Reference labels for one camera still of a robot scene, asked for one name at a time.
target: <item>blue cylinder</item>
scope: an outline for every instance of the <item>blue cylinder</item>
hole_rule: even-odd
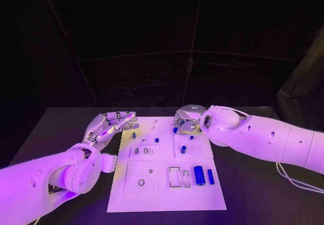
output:
[[[206,180],[205,180],[203,167],[201,165],[198,165],[195,167],[195,177],[196,177],[196,184],[198,184],[198,186],[203,186],[206,184]]]
[[[208,170],[208,176],[209,176],[211,184],[215,184],[215,177],[214,177],[214,172],[211,169]]]
[[[186,146],[182,147],[182,153],[183,154],[186,153],[186,148],[188,148]]]

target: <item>dark background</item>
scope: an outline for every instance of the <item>dark background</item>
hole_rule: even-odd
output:
[[[277,92],[324,23],[306,2],[13,0],[3,15],[0,167],[48,107],[280,112]]]

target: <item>table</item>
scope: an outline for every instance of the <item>table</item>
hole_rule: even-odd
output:
[[[52,155],[80,143],[87,126],[104,112],[136,111],[137,116],[175,116],[178,107],[49,108],[12,160],[12,165]],[[278,119],[271,107],[238,107],[247,113]],[[103,152],[119,154],[121,133]],[[316,225],[324,222],[324,195],[297,188],[281,177],[275,163],[212,144],[227,211],[107,213],[114,173],[101,173],[93,190],[45,215],[38,224],[227,224]],[[284,165],[293,178],[324,188],[316,172]]]

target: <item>robotic hand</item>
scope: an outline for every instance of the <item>robotic hand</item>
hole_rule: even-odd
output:
[[[100,153],[116,133],[139,128],[136,112],[108,112],[91,121],[83,143],[57,155],[0,170],[0,224],[28,224],[94,187],[114,172],[117,156]]]
[[[255,158],[294,164],[324,174],[324,133],[251,116],[229,107],[211,106],[206,110],[199,105],[188,105],[176,112],[173,126],[182,133],[196,130],[198,125],[218,146],[229,146]]]

